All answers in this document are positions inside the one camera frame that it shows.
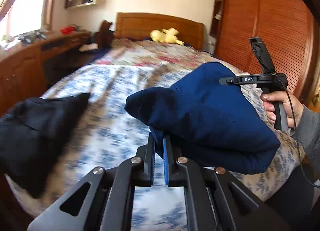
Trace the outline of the grey sleeve forearm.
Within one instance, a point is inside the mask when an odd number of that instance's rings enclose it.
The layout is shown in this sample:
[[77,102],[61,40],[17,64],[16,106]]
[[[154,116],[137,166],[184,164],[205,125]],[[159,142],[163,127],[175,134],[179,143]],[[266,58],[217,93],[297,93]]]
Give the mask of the grey sleeve forearm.
[[319,151],[319,113],[309,110],[303,105],[303,113],[295,130],[291,130],[290,135],[297,139],[302,145],[311,165],[319,175],[320,151]]

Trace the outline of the person's right hand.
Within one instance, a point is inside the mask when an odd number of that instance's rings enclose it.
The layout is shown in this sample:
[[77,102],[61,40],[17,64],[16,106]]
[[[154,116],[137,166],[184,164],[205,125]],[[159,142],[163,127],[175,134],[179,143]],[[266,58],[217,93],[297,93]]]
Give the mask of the person's right hand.
[[273,104],[278,101],[283,103],[287,116],[288,127],[294,128],[299,124],[304,106],[293,94],[287,94],[285,91],[275,91],[267,94],[262,93],[260,95],[260,99],[263,102],[263,107],[269,123],[274,124],[276,122],[275,108]]

